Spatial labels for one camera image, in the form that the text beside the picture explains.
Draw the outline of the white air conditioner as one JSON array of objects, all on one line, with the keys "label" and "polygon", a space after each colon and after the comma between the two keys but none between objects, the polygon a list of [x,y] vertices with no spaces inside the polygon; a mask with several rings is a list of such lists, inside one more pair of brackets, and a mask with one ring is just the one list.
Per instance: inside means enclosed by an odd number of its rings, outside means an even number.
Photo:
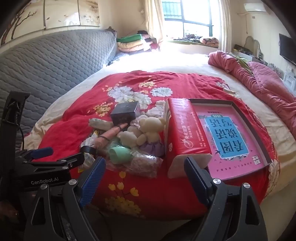
[{"label": "white air conditioner", "polygon": [[243,5],[247,13],[268,13],[264,3],[244,3]]}]

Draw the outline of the cream curtain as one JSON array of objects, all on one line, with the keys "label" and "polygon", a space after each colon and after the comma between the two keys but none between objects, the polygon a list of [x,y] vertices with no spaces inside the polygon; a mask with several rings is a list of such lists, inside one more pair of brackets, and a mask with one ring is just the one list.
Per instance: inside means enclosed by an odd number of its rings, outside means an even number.
[{"label": "cream curtain", "polygon": [[160,44],[165,37],[165,16],[161,0],[144,1],[145,24],[148,34]]},{"label": "cream curtain", "polygon": [[232,22],[229,0],[219,0],[221,38],[220,48],[223,52],[231,52],[232,47]]}]

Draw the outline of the dark square gift box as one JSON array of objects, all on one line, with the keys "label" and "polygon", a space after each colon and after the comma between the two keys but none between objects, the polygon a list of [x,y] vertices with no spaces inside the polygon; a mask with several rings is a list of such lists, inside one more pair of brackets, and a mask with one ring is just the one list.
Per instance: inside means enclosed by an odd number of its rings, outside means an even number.
[{"label": "dark square gift box", "polygon": [[140,116],[139,102],[118,103],[111,112],[110,116],[115,126],[121,123],[130,124],[131,121]]}]

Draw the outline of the green white tissue packet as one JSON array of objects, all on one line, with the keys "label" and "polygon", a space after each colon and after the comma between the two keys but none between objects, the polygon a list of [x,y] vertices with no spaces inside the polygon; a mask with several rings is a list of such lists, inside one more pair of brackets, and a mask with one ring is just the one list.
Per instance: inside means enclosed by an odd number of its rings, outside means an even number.
[{"label": "green white tissue packet", "polygon": [[103,130],[103,131],[108,131],[114,126],[113,122],[101,120],[98,118],[89,119],[88,125],[94,129]]}]

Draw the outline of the wall mounted black television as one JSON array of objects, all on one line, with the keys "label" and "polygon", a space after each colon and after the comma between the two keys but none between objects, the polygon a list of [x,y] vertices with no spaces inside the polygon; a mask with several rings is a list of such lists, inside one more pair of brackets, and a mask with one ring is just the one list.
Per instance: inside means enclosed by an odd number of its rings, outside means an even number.
[{"label": "wall mounted black television", "polygon": [[279,34],[280,38],[280,56],[288,62],[296,65],[296,45],[291,37]]}]

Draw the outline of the clothes pile on windowsill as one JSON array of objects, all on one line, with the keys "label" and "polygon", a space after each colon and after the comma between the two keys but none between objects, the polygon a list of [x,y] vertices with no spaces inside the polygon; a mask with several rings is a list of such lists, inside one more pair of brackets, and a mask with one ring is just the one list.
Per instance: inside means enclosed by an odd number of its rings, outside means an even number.
[{"label": "clothes pile on windowsill", "polygon": [[219,40],[214,37],[203,37],[203,36],[197,36],[194,34],[185,35],[182,38],[174,39],[174,41],[180,42],[180,43],[189,43],[189,44],[202,44],[205,46],[218,48],[219,47]]}]

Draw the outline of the pink roll package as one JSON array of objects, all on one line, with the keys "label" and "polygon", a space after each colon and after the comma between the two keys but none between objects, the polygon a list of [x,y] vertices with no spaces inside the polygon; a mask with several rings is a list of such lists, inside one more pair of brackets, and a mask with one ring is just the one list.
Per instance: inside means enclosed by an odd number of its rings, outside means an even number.
[{"label": "pink roll package", "polygon": [[121,123],[117,126],[112,127],[110,130],[104,132],[98,136],[95,140],[95,146],[97,149],[104,148],[112,138],[114,138],[119,132],[128,126],[128,123]]}]

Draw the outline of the heart shaped mirror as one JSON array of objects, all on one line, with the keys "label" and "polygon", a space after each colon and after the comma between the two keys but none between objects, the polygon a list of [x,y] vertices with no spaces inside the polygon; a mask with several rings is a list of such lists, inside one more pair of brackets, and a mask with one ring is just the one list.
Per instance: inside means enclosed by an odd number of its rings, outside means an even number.
[{"label": "heart shaped mirror", "polygon": [[255,40],[252,36],[246,37],[244,48],[250,50],[254,57],[263,58],[260,43],[257,40]]}]

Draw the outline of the green sponge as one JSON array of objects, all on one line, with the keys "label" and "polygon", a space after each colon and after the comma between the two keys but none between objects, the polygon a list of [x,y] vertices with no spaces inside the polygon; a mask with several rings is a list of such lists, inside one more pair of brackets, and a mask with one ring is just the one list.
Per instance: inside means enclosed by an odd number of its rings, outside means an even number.
[{"label": "green sponge", "polygon": [[123,146],[110,148],[108,154],[110,161],[115,165],[129,163],[133,158],[131,149]]}]

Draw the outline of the red tissue pack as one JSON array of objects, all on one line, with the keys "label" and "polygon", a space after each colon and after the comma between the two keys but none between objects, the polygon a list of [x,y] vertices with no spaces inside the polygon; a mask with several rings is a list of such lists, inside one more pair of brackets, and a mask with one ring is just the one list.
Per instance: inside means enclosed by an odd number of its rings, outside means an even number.
[{"label": "red tissue pack", "polygon": [[168,178],[185,177],[184,161],[188,156],[192,157],[200,168],[206,168],[212,158],[212,151],[191,101],[168,98],[164,118]]}]

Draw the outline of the white drawer cabinet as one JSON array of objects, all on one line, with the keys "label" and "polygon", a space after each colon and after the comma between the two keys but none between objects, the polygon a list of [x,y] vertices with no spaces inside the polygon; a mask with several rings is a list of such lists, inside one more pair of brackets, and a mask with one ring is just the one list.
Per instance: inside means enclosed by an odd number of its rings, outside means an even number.
[{"label": "white drawer cabinet", "polygon": [[284,74],[283,83],[291,91],[295,92],[295,75],[293,72],[286,72]]}]

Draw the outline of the cream teddy bear pink dress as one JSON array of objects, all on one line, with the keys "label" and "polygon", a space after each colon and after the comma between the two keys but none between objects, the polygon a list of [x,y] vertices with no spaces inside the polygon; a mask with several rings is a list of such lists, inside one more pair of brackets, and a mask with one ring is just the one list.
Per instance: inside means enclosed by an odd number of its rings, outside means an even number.
[{"label": "cream teddy bear pink dress", "polygon": [[142,134],[142,131],[140,130],[140,124],[139,124],[139,122],[140,122],[141,119],[146,119],[146,118],[148,118],[148,116],[145,115],[145,114],[143,114],[143,115],[137,117],[135,120],[132,120],[130,122],[130,125],[129,125],[127,131],[132,132],[137,137],[139,137]]}]

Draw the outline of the beige bed sheet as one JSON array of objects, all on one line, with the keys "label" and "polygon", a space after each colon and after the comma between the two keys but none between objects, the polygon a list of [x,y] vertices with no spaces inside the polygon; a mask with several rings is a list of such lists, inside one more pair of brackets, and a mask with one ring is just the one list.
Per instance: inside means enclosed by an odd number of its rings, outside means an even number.
[{"label": "beige bed sheet", "polygon": [[256,140],[246,136],[239,121],[218,123],[217,109],[205,113],[190,110],[200,123],[198,130],[174,109],[160,132],[167,150],[156,178],[138,176],[127,169],[107,170],[93,198],[93,204],[133,216],[200,214],[205,208],[194,197],[184,172],[185,158],[198,135],[214,128],[206,139],[212,155],[208,164],[214,178],[230,172],[255,172],[230,181],[247,182],[258,201],[279,191],[295,178],[295,97],[267,66],[251,62],[249,70],[222,51],[209,55],[141,53],[128,56],[97,73],[58,98],[25,137],[28,150],[51,147],[53,162],[73,155],[92,133],[89,120],[111,121],[111,112],[121,103],[138,102],[140,112],[151,118],[165,118],[165,104],[174,98],[213,99],[233,102],[250,122],[264,144],[271,164],[262,166]]}]

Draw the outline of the pink book tray box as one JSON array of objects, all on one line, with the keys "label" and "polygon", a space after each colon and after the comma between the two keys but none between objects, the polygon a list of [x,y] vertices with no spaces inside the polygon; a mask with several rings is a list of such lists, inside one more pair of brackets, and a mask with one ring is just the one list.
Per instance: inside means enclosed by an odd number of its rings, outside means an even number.
[{"label": "pink book tray box", "polygon": [[213,178],[237,179],[271,164],[268,151],[251,122],[232,101],[191,99],[209,142]]}]

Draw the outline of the red floral blanket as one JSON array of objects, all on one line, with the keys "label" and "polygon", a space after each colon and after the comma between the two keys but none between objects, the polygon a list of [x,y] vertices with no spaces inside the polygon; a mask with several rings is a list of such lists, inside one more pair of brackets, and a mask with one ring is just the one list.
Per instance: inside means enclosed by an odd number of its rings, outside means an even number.
[{"label": "red floral blanket", "polygon": [[85,80],[60,97],[48,117],[62,115],[28,146],[53,149],[50,162],[82,151],[78,178],[95,158],[106,173],[93,204],[155,219],[188,219],[205,212],[184,160],[192,157],[213,178],[249,183],[262,201],[278,159],[267,129],[219,77],[133,71]]}]

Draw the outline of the left cream curtain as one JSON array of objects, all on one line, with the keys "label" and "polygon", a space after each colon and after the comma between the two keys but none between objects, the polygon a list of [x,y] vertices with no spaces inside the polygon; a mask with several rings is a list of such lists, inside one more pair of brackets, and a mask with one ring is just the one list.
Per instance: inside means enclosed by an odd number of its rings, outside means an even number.
[{"label": "left cream curtain", "polygon": [[160,44],[165,37],[165,16],[161,0],[144,1],[145,24],[148,34]]}]

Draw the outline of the clear bag brown contents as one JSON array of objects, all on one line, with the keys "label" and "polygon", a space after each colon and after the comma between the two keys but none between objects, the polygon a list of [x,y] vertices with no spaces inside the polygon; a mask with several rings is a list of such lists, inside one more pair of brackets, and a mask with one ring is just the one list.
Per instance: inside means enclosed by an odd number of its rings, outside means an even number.
[{"label": "clear bag brown contents", "polygon": [[133,175],[156,178],[162,162],[163,160],[159,157],[133,151],[131,161],[124,166],[126,172]]}]

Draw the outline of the cream teddy bear purple dress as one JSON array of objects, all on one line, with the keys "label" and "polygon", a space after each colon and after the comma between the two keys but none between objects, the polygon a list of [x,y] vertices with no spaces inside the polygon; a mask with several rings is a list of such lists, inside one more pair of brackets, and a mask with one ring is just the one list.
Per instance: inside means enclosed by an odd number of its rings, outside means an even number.
[{"label": "cream teddy bear purple dress", "polygon": [[161,157],[165,154],[165,147],[160,134],[164,131],[166,121],[164,118],[148,117],[141,119],[140,130],[142,134],[137,137],[129,131],[121,131],[117,134],[123,146],[139,148],[150,155]]}]

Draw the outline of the pink quilted comforter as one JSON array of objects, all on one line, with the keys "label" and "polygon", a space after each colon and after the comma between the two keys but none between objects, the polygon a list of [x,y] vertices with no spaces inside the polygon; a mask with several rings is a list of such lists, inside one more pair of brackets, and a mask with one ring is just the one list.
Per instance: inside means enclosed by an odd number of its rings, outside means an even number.
[{"label": "pink quilted comforter", "polygon": [[295,136],[295,96],[273,70],[259,62],[244,62],[223,51],[210,53],[208,64],[239,80],[269,106]]}]

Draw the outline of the right cream curtain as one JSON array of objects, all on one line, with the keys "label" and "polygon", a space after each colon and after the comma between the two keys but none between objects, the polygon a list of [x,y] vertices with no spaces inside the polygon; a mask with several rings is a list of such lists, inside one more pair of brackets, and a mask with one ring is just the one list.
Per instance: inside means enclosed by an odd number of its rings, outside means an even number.
[{"label": "right cream curtain", "polygon": [[232,22],[229,0],[219,0],[221,38],[220,48],[223,52],[231,52],[232,47]]}]

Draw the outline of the grey quilted headboard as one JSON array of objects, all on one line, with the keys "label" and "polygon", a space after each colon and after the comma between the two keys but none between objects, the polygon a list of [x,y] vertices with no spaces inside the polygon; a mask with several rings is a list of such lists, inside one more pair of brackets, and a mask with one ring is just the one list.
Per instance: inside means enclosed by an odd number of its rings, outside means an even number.
[{"label": "grey quilted headboard", "polygon": [[70,30],[1,53],[1,144],[35,149],[78,97],[84,81],[116,53],[116,32]]}]

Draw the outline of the window with dark frame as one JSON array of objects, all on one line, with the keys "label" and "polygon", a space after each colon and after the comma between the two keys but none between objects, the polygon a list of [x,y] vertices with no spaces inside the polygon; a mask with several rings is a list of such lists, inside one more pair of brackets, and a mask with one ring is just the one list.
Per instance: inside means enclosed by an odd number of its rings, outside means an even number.
[{"label": "window with dark frame", "polygon": [[165,32],[169,38],[186,35],[209,37],[213,34],[210,1],[162,1]]}]

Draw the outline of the yellow white snack packet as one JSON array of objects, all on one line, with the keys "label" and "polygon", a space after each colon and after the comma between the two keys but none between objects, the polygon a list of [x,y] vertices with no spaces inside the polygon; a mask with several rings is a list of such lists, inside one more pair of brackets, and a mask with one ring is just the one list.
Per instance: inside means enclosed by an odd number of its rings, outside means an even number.
[{"label": "yellow white snack packet", "polygon": [[88,137],[80,145],[80,152],[84,155],[84,162],[78,167],[78,173],[89,169],[93,162],[95,161],[95,156],[97,149],[95,147],[95,139],[97,138],[96,134]]}]

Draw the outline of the stack of folded blankets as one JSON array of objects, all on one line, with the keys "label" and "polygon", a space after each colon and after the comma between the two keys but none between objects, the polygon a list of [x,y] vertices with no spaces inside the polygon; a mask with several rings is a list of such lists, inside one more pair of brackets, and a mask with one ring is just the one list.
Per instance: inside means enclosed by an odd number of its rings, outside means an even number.
[{"label": "stack of folded blankets", "polygon": [[117,38],[116,42],[118,50],[129,55],[159,49],[157,40],[147,31],[138,31],[135,35]]}]

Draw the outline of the floral wall painting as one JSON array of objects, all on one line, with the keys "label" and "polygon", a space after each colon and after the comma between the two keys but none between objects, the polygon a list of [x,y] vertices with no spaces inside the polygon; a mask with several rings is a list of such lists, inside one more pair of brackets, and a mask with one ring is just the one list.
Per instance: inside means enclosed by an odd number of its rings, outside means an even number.
[{"label": "floral wall painting", "polygon": [[33,32],[69,26],[100,26],[98,1],[25,1],[1,26],[1,45]]}]

